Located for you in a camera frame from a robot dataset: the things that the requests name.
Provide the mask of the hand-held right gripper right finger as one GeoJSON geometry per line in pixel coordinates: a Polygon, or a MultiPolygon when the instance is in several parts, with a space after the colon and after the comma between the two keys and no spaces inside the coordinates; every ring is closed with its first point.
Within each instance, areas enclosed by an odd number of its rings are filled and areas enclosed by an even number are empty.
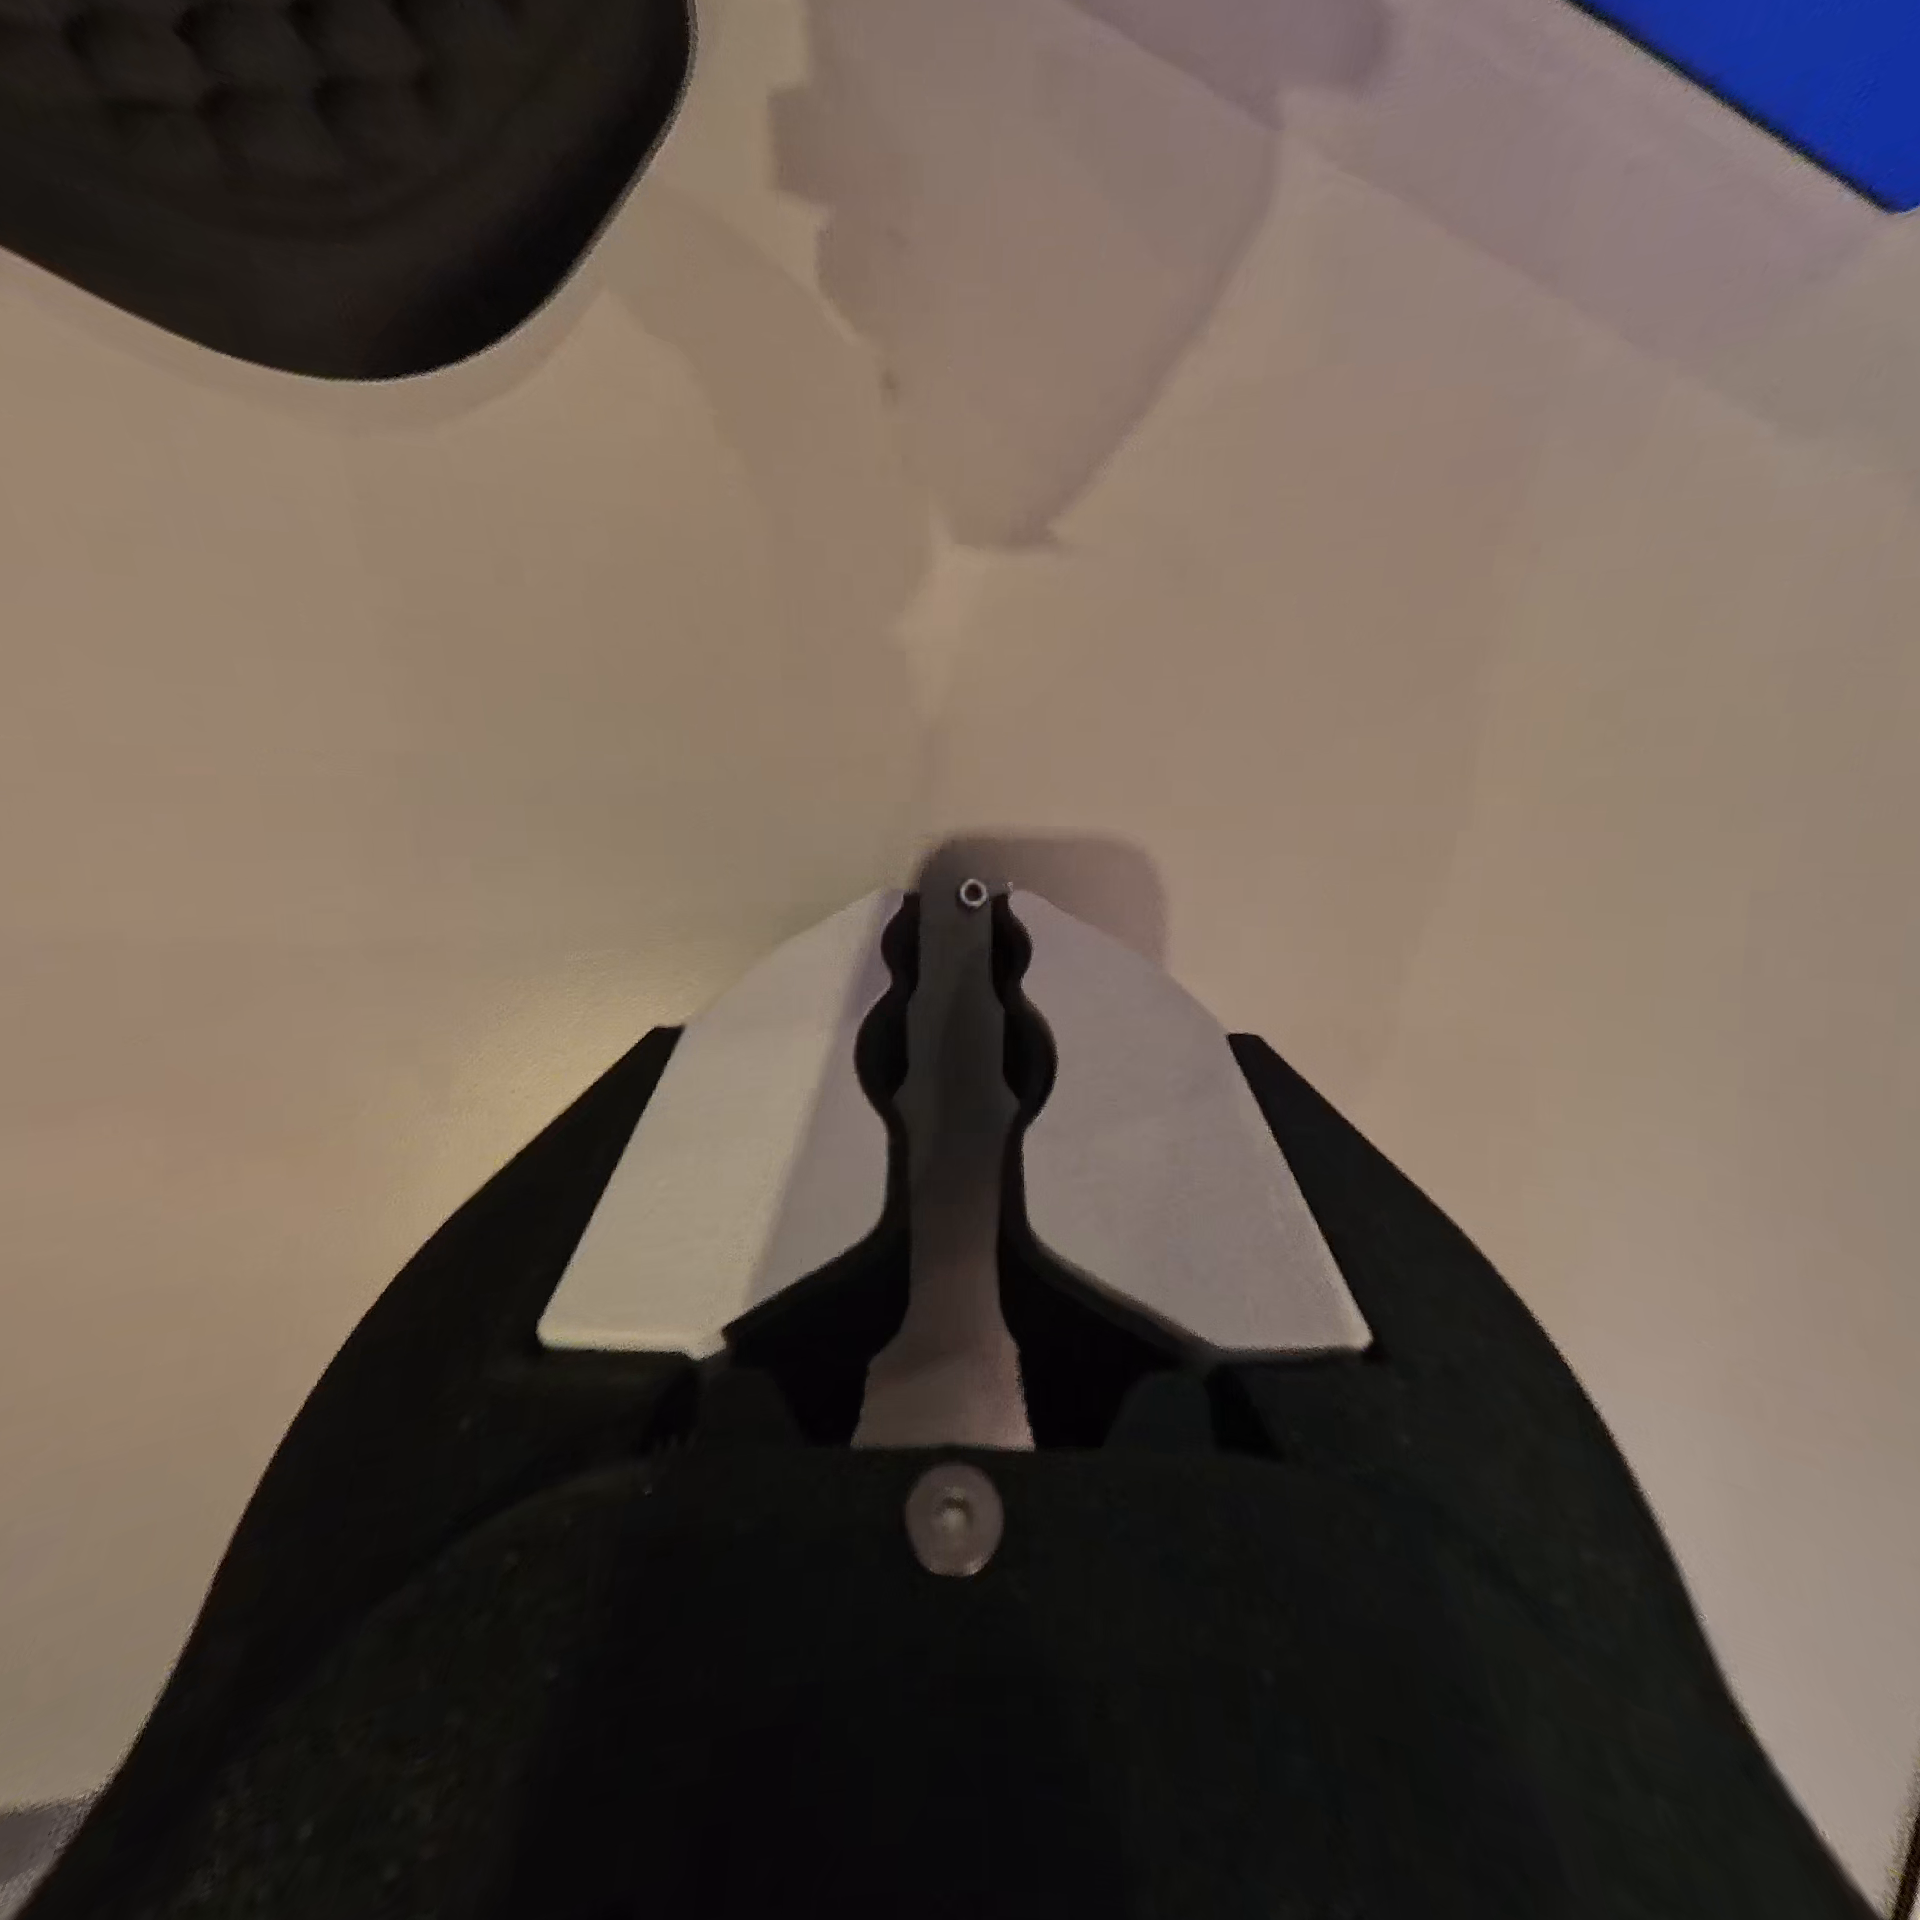
{"type": "Polygon", "coordinates": [[[1160,1377],[1377,1338],[1236,1047],[1157,960],[1041,893],[993,903],[1000,1311],[1038,1448],[1107,1444],[1160,1377]]]}

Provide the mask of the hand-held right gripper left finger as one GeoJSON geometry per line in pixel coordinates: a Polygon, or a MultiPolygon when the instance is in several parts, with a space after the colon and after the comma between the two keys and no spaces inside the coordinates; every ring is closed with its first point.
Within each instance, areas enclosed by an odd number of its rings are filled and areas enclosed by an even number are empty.
{"type": "Polygon", "coordinates": [[[800,929],[674,1038],[537,1321],[541,1350],[769,1375],[845,1444],[908,1301],[906,1009],[921,901],[800,929]]]}

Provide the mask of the blue plastic bin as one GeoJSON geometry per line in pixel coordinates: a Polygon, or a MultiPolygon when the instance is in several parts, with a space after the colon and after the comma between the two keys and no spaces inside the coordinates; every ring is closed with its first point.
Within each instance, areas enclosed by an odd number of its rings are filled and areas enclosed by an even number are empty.
{"type": "Polygon", "coordinates": [[[1916,2],[1579,6],[1877,207],[1917,207],[1916,2]]]}

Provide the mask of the grey desk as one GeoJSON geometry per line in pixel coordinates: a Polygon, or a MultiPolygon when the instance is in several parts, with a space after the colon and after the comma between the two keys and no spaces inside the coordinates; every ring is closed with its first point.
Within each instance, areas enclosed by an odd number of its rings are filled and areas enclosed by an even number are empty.
{"type": "Polygon", "coordinates": [[[5,262],[5,1810],[377,1288],[923,854],[1269,1038],[1916,1822],[1916,214],[1569,4],[699,4],[389,388],[5,262]]]}

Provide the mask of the black wrist rest pad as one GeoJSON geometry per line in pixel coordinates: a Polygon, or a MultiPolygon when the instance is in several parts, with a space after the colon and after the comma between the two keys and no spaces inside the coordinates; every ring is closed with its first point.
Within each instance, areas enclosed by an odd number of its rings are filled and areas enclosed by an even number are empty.
{"type": "Polygon", "coordinates": [[[579,269],[690,63],[684,2],[5,2],[5,257],[256,368],[437,372],[579,269]]]}

